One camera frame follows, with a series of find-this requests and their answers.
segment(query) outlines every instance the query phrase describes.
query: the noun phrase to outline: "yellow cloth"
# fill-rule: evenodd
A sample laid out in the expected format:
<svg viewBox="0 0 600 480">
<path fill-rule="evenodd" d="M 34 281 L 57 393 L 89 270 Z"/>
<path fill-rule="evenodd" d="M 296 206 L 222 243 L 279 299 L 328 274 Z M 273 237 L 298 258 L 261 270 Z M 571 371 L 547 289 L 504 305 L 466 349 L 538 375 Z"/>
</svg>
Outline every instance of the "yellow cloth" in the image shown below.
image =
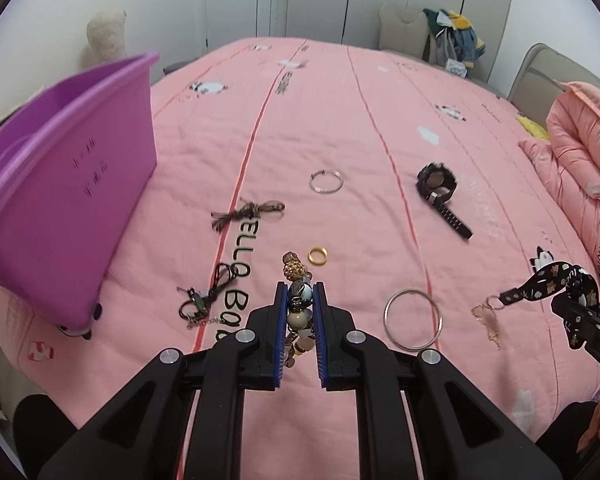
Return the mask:
<svg viewBox="0 0 600 480">
<path fill-rule="evenodd" d="M 549 133 L 547 133 L 547 130 L 540 126 L 540 124 L 522 115 L 516 116 L 516 120 L 522 124 L 522 127 L 528 131 L 532 137 L 541 140 L 549 140 Z"/>
<path fill-rule="evenodd" d="M 446 14 L 449 16 L 451 23 L 454 24 L 454 27 L 459 30 L 465 30 L 466 28 L 473 27 L 471 22 L 462 14 L 458 14 L 457 12 L 453 12 L 452 10 L 448 10 Z"/>
</svg>

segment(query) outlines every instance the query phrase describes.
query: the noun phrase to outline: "beige headboard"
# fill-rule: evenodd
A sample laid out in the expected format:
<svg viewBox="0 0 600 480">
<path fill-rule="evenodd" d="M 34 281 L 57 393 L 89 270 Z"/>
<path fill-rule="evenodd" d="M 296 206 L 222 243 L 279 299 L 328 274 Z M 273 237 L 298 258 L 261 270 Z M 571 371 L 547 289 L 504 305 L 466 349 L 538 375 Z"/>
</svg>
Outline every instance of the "beige headboard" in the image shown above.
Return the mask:
<svg viewBox="0 0 600 480">
<path fill-rule="evenodd" d="M 523 115 L 546 126 L 549 108 L 564 91 L 556 81 L 584 81 L 600 88 L 599 77 L 554 49 L 538 43 L 526 53 L 507 99 Z"/>
</svg>

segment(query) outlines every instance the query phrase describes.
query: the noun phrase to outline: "pink bed sheet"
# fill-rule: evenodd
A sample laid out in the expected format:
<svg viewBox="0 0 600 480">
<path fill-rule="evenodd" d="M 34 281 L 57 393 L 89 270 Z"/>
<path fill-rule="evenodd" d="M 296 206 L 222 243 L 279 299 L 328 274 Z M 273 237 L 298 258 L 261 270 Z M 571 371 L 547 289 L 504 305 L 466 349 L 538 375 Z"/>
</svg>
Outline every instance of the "pink bed sheet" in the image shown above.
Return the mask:
<svg viewBox="0 0 600 480">
<path fill-rule="evenodd" d="M 303 66 L 281 66 L 283 59 Z M 227 89 L 197 95 L 189 86 L 200 81 Z M 456 107 L 465 120 L 436 106 Z M 163 348 L 189 352 L 215 342 L 217 325 L 186 329 L 176 286 L 205 288 L 218 261 L 242 262 L 250 273 L 235 288 L 248 294 L 247 305 L 238 310 L 235 295 L 223 295 L 212 315 L 228 305 L 244 320 L 273 300 L 282 254 L 304 258 L 314 246 L 329 251 L 328 263 L 311 270 L 330 303 L 391 347 L 386 301 L 407 287 L 431 294 L 444 316 L 436 347 L 531 438 L 600 387 L 600 366 L 569 350 L 549 301 L 498 314 L 500 351 L 471 314 L 487 295 L 528 279 L 538 245 L 595 272 L 519 149 L 527 133 L 506 101 L 392 54 L 258 38 L 167 76 L 152 89 L 152 107 L 158 167 L 102 284 L 93 338 L 63 336 L 0 289 L 1 346 L 78 426 Z M 416 192 L 417 173 L 432 161 L 458 178 L 450 207 L 474 231 L 469 242 Z M 322 168 L 343 174 L 339 192 L 309 188 Z M 282 200 L 286 210 L 263 216 L 257 233 L 240 222 L 213 232 L 210 212 L 239 198 Z M 247 233 L 254 237 L 240 237 Z M 403 297 L 394 309 L 402 341 L 430 338 L 425 303 Z M 40 343 L 54 349 L 52 358 L 30 352 Z M 357 478 L 357 456 L 354 394 L 321 390 L 313 353 L 285 370 L 279 391 L 247 393 L 243 478 Z"/>
</svg>

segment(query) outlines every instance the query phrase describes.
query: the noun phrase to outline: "metal bolt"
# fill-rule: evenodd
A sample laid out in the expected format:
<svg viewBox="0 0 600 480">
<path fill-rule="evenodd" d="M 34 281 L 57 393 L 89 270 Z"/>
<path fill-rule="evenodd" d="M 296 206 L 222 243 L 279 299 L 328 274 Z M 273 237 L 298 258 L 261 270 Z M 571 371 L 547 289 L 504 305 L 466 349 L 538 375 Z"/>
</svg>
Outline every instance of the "metal bolt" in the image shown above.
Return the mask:
<svg viewBox="0 0 600 480">
<path fill-rule="evenodd" d="M 360 332 L 360 330 L 352 330 L 351 332 L 347 332 L 347 341 L 353 344 L 360 344 L 365 342 L 366 335 L 364 332 Z"/>
<path fill-rule="evenodd" d="M 240 343 L 250 343 L 254 339 L 256 339 L 256 333 L 253 330 L 249 330 L 248 328 L 243 328 L 242 330 L 238 330 L 235 333 L 235 338 Z"/>
<path fill-rule="evenodd" d="M 166 365 L 172 365 L 180 358 L 180 352 L 175 348 L 167 348 L 160 352 L 160 361 Z"/>
<path fill-rule="evenodd" d="M 427 348 L 420 356 L 424 362 L 430 365 L 435 365 L 440 362 L 440 354 L 431 348 Z"/>
</svg>

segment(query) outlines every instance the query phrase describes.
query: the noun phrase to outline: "purple plastic bin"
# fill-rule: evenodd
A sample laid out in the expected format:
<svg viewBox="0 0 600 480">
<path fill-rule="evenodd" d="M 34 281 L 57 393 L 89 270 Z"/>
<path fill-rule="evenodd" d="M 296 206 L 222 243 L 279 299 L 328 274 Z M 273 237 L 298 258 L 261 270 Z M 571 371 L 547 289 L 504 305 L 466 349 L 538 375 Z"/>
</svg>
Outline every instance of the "purple plastic bin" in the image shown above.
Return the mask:
<svg viewBox="0 0 600 480">
<path fill-rule="evenodd" d="M 156 165 L 157 60 L 144 54 L 65 79 L 0 127 L 0 285 L 69 331 L 91 326 Z"/>
</svg>

